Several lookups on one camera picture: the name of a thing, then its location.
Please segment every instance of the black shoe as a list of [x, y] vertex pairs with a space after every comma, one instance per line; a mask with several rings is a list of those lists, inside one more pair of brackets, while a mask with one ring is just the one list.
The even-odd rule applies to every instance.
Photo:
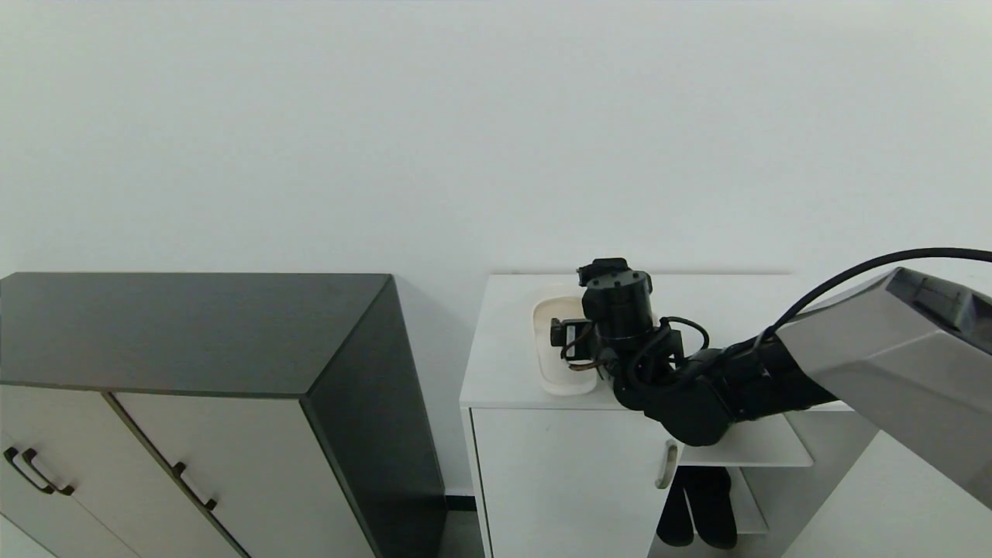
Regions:
[[688, 546], [692, 544], [692, 519], [688, 515], [688, 505], [685, 504], [685, 490], [681, 479], [682, 468], [676, 469], [669, 490], [669, 498], [665, 500], [662, 518], [658, 520], [658, 538], [669, 546]]
[[730, 503], [730, 474], [722, 467], [679, 467], [685, 495], [692, 507], [695, 531], [714, 548], [737, 546], [737, 521]]

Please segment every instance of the black cabinet top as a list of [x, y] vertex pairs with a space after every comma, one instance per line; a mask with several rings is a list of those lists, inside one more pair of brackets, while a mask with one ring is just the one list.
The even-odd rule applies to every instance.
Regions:
[[391, 281], [15, 273], [0, 281], [0, 383], [301, 397]]

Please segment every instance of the metal handle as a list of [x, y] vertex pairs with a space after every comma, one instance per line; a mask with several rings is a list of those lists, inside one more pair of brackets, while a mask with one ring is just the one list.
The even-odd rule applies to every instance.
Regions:
[[679, 466], [679, 446], [675, 440], [669, 440], [665, 444], [665, 460], [662, 462], [661, 472], [655, 480], [655, 488], [658, 490], [668, 489], [676, 477], [676, 468]]
[[173, 465], [173, 477], [175, 477], [176, 480], [179, 481], [181, 485], [183, 485], [183, 488], [185, 488], [190, 494], [193, 495], [193, 499], [199, 502], [200, 505], [205, 507], [208, 511], [214, 511], [214, 509], [217, 508], [217, 500], [211, 498], [207, 500], [206, 503], [200, 502], [199, 496], [196, 495], [196, 492], [192, 491], [192, 488], [190, 488], [189, 485], [186, 484], [186, 481], [183, 480], [183, 472], [185, 471], [186, 471], [186, 464], [183, 463], [182, 461]]
[[14, 446], [11, 446], [11, 447], [7, 448], [6, 450], [4, 450], [3, 458], [5, 460], [7, 460], [7, 463], [9, 463], [11, 467], [14, 468], [14, 471], [17, 471], [21, 475], [21, 477], [24, 477], [24, 480], [25, 481], [27, 481], [28, 483], [31, 483], [31, 486], [34, 487], [35, 489], [37, 489], [38, 491], [44, 492], [46, 494], [54, 494], [54, 493], [56, 493], [56, 488], [53, 487], [51, 483], [49, 483], [49, 485], [46, 486], [46, 487], [39, 487], [38, 485], [35, 484], [34, 479], [32, 479], [31, 477], [28, 477], [28, 474], [27, 473], [21, 471], [21, 468], [18, 467], [16, 463], [14, 463], [14, 458], [16, 458], [17, 457], [17, 454], [19, 454], [19, 453], [20, 452], [17, 451], [17, 448], [15, 448]]
[[38, 452], [36, 452], [34, 448], [28, 448], [27, 450], [24, 451], [23, 454], [21, 454], [21, 458], [24, 459], [24, 463], [28, 464], [28, 467], [30, 467], [31, 470], [35, 472], [35, 475], [44, 479], [45, 482], [49, 484], [49, 487], [54, 488], [59, 494], [63, 496], [71, 496], [72, 493], [75, 492], [75, 487], [71, 487], [69, 485], [65, 485], [64, 488], [56, 487], [55, 483], [49, 481], [49, 478], [46, 477], [41, 471], [38, 471], [38, 468], [35, 467], [34, 461], [36, 457], [38, 457]]

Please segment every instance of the white wall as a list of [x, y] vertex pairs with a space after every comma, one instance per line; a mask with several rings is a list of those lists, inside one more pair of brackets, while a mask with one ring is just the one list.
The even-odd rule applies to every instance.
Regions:
[[468, 492], [488, 273], [988, 246], [990, 49], [980, 4], [7, 0], [0, 273], [396, 273]]

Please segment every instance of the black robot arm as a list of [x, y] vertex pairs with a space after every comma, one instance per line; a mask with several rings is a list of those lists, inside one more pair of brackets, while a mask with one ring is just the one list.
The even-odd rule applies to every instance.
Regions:
[[[585, 319], [553, 320], [552, 345], [574, 369], [597, 367], [623, 406], [686, 444], [710, 446], [736, 422], [837, 399], [800, 370], [775, 336], [710, 349], [705, 330], [692, 321], [655, 320], [651, 276], [623, 258], [596, 259], [578, 275], [586, 288]], [[704, 348], [685, 357], [672, 323], [700, 329]]]

